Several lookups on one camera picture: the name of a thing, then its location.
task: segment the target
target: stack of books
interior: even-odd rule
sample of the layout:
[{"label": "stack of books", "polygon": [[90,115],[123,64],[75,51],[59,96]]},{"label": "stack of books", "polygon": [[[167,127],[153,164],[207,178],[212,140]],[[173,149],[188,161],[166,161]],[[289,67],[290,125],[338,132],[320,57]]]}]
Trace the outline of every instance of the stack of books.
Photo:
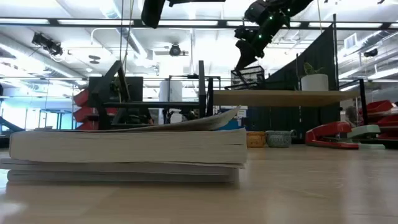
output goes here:
[{"label": "stack of books", "polygon": [[232,182],[246,131],[214,131],[239,108],[209,118],[111,131],[24,131],[0,160],[10,181]]}]

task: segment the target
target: white pot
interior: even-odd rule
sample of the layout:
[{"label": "white pot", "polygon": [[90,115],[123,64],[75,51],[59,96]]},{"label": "white pot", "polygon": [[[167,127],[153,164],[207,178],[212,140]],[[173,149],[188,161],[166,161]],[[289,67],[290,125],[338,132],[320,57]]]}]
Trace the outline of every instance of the white pot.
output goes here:
[{"label": "white pot", "polygon": [[328,91],[329,81],[325,74],[306,75],[301,79],[303,91]]}]

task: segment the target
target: red stapler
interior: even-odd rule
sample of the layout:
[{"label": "red stapler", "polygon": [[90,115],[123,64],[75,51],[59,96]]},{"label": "red stapler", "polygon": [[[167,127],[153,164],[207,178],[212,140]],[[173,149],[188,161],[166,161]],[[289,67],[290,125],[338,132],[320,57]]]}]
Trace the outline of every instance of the red stapler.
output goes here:
[{"label": "red stapler", "polygon": [[346,139],[347,133],[350,132],[351,125],[344,121],[336,121],[307,131],[305,134],[305,143],[308,146],[316,147],[359,149],[358,144],[352,142],[343,142],[344,139]]}]

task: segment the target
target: desk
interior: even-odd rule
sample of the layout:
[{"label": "desk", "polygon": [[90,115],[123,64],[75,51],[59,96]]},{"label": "desk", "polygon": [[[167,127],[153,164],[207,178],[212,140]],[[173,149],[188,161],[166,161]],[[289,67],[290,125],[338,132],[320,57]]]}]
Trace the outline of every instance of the desk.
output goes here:
[{"label": "desk", "polygon": [[398,151],[305,146],[250,149],[231,185],[6,185],[0,170],[0,223],[396,224],[397,174]]},{"label": "desk", "polygon": [[214,105],[319,107],[358,96],[358,91],[215,90]]}]

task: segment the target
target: black curtain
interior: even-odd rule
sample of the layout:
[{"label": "black curtain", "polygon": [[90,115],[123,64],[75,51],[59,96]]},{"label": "black curtain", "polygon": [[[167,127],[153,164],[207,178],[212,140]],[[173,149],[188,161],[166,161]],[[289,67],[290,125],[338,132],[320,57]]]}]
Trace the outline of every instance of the black curtain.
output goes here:
[{"label": "black curtain", "polygon": [[[335,53],[333,46],[333,28],[330,26],[301,54],[266,80],[266,90],[299,90],[298,76],[308,62],[315,69],[323,68],[322,73],[329,78],[329,90],[336,89]],[[295,129],[298,138],[304,139],[305,133],[321,124],[340,119],[340,105],[322,108],[278,108],[249,107],[246,126],[250,131],[290,131]]]}]

